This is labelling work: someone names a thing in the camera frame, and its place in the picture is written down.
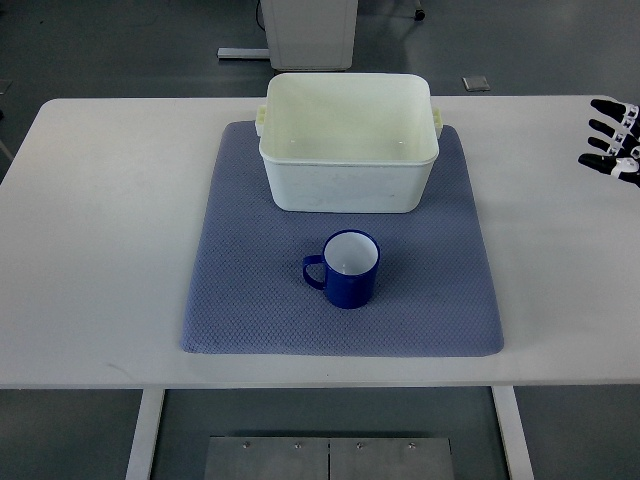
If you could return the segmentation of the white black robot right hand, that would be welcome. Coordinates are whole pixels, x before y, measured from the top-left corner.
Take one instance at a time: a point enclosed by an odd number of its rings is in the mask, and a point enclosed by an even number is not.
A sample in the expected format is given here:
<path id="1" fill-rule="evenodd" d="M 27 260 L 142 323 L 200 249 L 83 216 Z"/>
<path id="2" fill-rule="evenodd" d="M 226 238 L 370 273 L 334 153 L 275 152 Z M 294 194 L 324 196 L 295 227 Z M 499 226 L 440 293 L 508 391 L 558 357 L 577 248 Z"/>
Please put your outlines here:
<path id="1" fill-rule="evenodd" d="M 583 153 L 578 163 L 638 187 L 639 106 L 601 98 L 592 99 L 590 106 L 615 124 L 595 118 L 589 120 L 589 127 L 603 138 L 589 137 L 588 144 L 599 153 Z"/>

